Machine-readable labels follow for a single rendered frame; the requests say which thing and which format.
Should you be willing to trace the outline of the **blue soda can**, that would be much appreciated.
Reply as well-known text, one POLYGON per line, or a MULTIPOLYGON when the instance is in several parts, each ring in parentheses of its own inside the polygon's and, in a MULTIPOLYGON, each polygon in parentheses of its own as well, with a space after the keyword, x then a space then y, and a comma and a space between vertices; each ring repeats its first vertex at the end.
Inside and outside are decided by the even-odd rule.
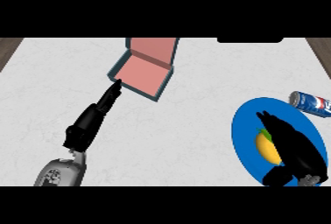
POLYGON ((331 101, 319 96, 294 91, 288 103, 310 115, 331 117, 331 101))

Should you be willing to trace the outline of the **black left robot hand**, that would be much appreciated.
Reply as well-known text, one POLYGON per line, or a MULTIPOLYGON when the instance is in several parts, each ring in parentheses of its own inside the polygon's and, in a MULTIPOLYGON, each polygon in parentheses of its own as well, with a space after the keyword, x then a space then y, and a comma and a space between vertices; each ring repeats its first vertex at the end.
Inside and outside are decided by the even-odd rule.
POLYGON ((99 127, 103 123, 105 116, 111 110, 114 102, 120 97, 121 80, 109 86, 97 103, 91 103, 72 125, 66 127, 66 139, 63 146, 77 152, 84 152, 99 133, 99 127))

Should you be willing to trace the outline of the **yellow lemon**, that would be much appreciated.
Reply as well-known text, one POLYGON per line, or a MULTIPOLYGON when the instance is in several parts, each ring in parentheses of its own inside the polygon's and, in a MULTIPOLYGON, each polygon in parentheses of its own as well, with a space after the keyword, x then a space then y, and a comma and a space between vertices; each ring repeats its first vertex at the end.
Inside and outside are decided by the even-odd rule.
POLYGON ((278 154, 278 150, 275 148, 275 144, 272 141, 272 135, 269 134, 266 129, 258 129, 258 133, 254 139, 256 149, 263 157, 263 159, 273 165, 279 165, 282 163, 281 156, 278 154))

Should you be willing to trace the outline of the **blue round plate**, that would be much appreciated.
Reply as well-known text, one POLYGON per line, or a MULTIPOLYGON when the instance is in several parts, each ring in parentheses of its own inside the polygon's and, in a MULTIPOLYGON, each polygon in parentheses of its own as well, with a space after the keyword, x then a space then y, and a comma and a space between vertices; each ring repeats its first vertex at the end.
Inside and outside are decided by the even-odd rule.
POLYGON ((328 162, 323 138, 316 126, 306 115, 287 102, 275 98, 254 98, 238 108, 232 118, 232 145, 245 170, 258 183, 263 183, 264 174, 275 167, 258 153, 256 148, 256 136, 264 125, 256 115, 266 111, 270 115, 287 121, 312 141, 321 156, 328 162))

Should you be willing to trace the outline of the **pink cardboard box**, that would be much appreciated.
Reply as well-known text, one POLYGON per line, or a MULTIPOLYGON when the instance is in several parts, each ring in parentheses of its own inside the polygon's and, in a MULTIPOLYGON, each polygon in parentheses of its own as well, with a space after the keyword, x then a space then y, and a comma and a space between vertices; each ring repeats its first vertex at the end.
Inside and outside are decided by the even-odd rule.
POLYGON ((112 81, 158 101, 173 75, 179 38, 125 38, 125 52, 108 71, 112 81))

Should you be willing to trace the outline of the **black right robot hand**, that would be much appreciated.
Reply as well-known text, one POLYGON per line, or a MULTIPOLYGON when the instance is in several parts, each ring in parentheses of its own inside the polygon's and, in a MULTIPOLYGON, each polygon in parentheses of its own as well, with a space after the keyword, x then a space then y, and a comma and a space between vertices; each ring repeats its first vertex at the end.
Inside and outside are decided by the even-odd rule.
POLYGON ((323 183, 328 180, 326 162, 312 141, 275 115, 266 111, 256 114, 272 135, 273 145, 284 162, 264 174, 263 185, 284 186, 292 178, 298 179, 307 174, 319 176, 318 184, 323 183))

